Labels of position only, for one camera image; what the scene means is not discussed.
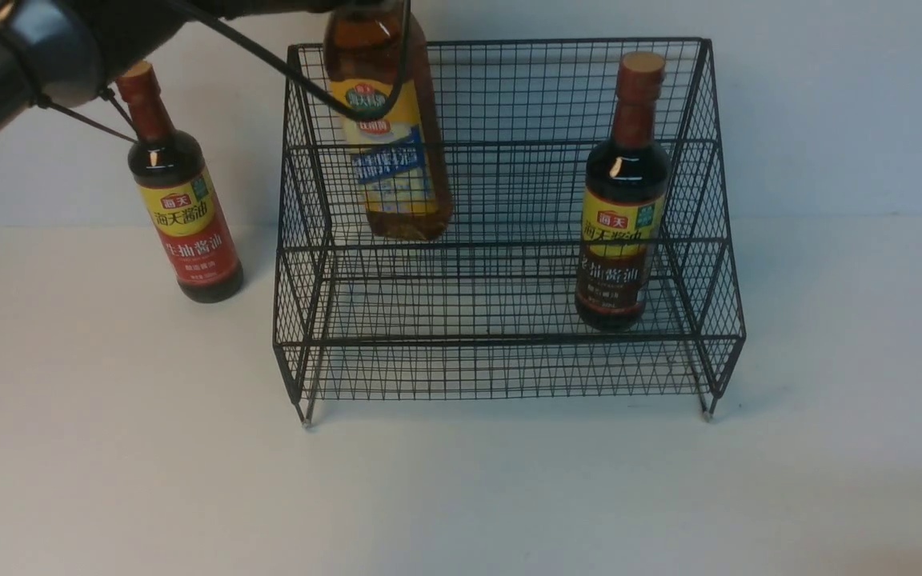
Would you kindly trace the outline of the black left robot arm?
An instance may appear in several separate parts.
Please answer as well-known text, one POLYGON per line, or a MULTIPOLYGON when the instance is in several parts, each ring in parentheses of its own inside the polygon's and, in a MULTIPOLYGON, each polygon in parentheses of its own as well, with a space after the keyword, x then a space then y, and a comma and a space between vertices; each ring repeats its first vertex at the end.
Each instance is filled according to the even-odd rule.
POLYGON ((322 14, 341 1, 0 1, 0 131, 29 108, 93 101, 188 22, 322 14))

